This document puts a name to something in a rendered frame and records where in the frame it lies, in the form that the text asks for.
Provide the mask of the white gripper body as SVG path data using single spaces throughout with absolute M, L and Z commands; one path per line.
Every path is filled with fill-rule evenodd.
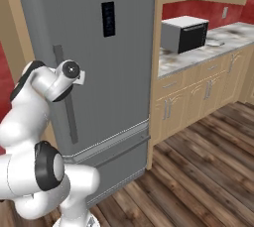
M 82 70 L 80 72 L 79 77 L 76 79 L 76 81 L 74 83 L 78 84 L 78 85 L 84 85 L 84 81 L 85 81 L 85 71 Z

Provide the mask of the tan fridge housing panel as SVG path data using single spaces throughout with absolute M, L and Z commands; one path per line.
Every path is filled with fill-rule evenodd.
M 35 59 L 21 0 L 0 0 L 0 43 L 17 82 L 25 65 Z

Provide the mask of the white plate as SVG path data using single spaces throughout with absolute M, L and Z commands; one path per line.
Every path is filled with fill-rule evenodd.
M 215 40 L 215 39 L 209 39 L 206 40 L 205 45 L 209 47 L 221 47 L 225 44 L 223 41 Z

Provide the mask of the grey freezer drawer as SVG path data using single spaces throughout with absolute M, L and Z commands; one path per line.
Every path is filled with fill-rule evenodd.
M 147 120 L 122 131 L 97 146 L 83 150 L 72 156 L 63 157 L 67 164 L 80 164 L 92 167 L 110 158 L 142 140 L 149 135 Z M 100 185 L 91 195 L 86 197 L 89 207 L 110 196 L 123 186 L 141 176 L 147 165 L 148 141 L 119 158 L 97 168 L 100 173 Z

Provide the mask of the tan base cupboard run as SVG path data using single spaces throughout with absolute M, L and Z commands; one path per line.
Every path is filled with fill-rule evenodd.
M 158 82 L 151 119 L 156 145 L 214 110 L 234 102 L 254 45 L 215 57 Z

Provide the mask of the white microwave oven black door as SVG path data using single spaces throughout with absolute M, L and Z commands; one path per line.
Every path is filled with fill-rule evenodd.
M 192 16 L 180 16 L 162 21 L 161 47 L 181 54 L 205 44 L 209 21 Z

